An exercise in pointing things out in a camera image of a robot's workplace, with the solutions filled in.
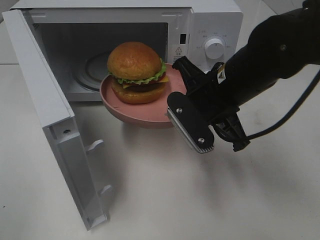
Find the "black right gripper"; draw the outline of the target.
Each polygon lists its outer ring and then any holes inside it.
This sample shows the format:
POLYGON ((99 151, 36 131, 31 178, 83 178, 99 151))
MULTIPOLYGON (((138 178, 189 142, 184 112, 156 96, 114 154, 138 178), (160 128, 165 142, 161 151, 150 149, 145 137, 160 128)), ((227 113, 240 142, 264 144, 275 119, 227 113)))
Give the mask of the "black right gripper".
POLYGON ((247 135, 237 115, 240 108, 219 90, 218 74, 223 72, 224 66, 223 62, 218 62, 204 73, 186 56, 172 65, 180 72, 189 98, 181 92, 170 93, 167 116, 187 144, 200 154, 214 149, 215 138, 209 125, 221 139, 232 143, 234 152, 250 143, 245 139, 247 135))

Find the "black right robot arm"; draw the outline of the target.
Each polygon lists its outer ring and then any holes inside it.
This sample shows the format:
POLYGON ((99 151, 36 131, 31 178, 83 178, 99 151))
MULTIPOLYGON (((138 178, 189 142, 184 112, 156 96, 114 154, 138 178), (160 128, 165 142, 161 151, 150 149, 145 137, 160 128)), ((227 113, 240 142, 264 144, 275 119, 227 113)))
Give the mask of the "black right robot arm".
POLYGON ((227 62, 203 72, 187 57, 176 60, 186 93, 167 97, 173 125, 198 153, 214 148, 214 136, 232 143, 235 152, 252 139, 282 126, 303 104, 320 81, 316 75, 293 107, 274 125, 246 135, 237 115, 240 106, 279 79, 296 75, 306 65, 320 62, 320 3, 306 0, 302 7, 274 15, 254 28, 247 44, 227 62))

